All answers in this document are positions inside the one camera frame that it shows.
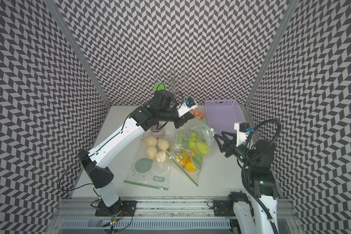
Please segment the zip bag with green pears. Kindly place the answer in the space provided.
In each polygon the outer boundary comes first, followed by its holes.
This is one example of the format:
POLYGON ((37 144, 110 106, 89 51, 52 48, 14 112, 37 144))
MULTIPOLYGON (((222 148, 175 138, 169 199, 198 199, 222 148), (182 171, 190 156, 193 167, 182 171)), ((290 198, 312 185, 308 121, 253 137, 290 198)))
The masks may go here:
POLYGON ((176 148, 190 151, 203 158, 210 154, 217 132, 203 120, 195 117, 184 124, 176 133, 176 148))

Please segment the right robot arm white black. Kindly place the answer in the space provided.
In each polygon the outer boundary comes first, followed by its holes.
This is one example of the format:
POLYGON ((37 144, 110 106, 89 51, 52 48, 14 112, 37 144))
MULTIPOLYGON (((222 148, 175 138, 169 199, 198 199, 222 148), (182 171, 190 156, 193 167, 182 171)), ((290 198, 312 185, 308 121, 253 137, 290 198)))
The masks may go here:
POLYGON ((238 221, 241 234, 277 234, 278 189, 271 164, 275 143, 282 131, 277 119, 269 119, 251 128, 248 123, 236 123, 236 133, 223 131, 214 139, 225 157, 234 156, 241 167, 245 192, 231 192, 227 197, 227 211, 238 221), (258 140, 251 146, 254 133, 267 124, 275 126, 271 140, 258 140))

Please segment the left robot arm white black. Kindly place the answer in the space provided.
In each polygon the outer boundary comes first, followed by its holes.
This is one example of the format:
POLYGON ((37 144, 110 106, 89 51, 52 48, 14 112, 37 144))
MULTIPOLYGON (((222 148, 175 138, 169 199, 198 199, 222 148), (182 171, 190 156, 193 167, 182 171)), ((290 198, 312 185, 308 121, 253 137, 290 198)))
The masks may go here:
POLYGON ((197 106, 192 97, 178 103, 172 92, 155 91, 152 99, 131 112, 111 136, 96 147, 78 153, 85 172, 106 207, 112 208, 120 201, 113 183, 114 174, 108 168, 114 157, 136 137, 161 121, 173 122, 176 129, 183 126, 194 118, 191 111, 197 106))

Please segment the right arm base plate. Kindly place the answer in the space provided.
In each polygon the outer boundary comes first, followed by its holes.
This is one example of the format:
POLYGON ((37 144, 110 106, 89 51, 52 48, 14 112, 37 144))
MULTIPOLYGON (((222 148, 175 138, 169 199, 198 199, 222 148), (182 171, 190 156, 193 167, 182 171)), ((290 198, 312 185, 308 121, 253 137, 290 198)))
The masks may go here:
POLYGON ((235 217, 233 210, 228 207, 226 200, 213 200, 213 211, 216 217, 235 217))

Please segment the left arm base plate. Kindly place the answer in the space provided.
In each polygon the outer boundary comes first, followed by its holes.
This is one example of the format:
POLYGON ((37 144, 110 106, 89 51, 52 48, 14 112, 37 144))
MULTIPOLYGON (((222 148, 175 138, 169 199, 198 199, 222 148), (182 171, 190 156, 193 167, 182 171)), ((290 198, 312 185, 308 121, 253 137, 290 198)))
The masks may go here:
POLYGON ((108 216, 118 216, 118 217, 129 217, 133 216, 136 211, 137 201, 136 200, 118 200, 114 205, 108 207, 103 201, 98 203, 95 216, 108 217, 108 216))

